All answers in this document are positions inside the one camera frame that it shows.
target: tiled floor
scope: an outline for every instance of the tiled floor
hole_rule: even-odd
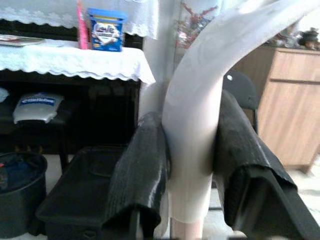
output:
[[[61,175],[60,159],[57,155],[46,155],[48,170],[46,172],[47,191],[56,184]],[[298,170],[288,171],[299,189],[299,195],[309,208],[311,214],[320,225],[320,157],[315,161],[313,168],[308,175]],[[218,191],[211,192],[210,207],[220,207]],[[224,215],[221,210],[210,211],[205,218],[203,226],[204,239],[226,239],[228,236],[241,235],[240,232],[233,232],[224,222]],[[43,235],[38,237],[25,234],[11,238],[11,240],[46,240]]]

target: light wooden cabinet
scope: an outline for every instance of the light wooden cabinet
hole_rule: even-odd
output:
[[[261,96],[260,138],[285,167],[307,171],[320,151],[320,51],[261,46],[233,69]]]

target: black bucket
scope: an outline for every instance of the black bucket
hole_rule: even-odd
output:
[[[46,197],[47,160],[39,154],[0,155],[0,239],[28,232]]]

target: blue canister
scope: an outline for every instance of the blue canister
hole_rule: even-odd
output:
[[[123,23],[127,15],[121,11],[89,8],[91,21],[91,44],[93,50],[121,52],[123,45]]]

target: white tablecloth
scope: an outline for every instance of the white tablecloth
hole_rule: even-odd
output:
[[[74,41],[48,40],[39,45],[0,45],[0,70],[50,73],[67,77],[155,82],[145,54],[136,48],[122,52],[81,50]]]
[[[159,0],[83,0],[86,8],[123,11],[128,34],[157,37]],[[77,0],[0,0],[0,19],[53,27],[78,27]]]

